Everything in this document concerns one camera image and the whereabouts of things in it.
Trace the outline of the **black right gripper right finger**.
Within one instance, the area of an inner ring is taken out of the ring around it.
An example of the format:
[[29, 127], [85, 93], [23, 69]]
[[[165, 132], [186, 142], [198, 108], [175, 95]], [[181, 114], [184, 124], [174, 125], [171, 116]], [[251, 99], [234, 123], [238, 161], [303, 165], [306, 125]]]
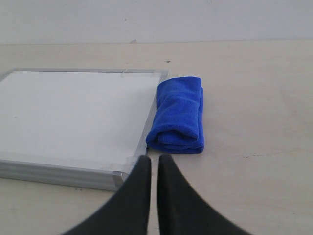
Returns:
[[249, 234], [207, 204], [169, 154], [158, 161], [157, 210], [161, 235]]

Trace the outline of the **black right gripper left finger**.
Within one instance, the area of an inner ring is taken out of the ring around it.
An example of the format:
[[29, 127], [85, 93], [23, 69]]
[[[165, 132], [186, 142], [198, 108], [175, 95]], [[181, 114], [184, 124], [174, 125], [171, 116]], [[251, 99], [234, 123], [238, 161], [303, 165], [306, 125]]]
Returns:
[[122, 187], [66, 235], [146, 235], [151, 200], [151, 159], [140, 156]]

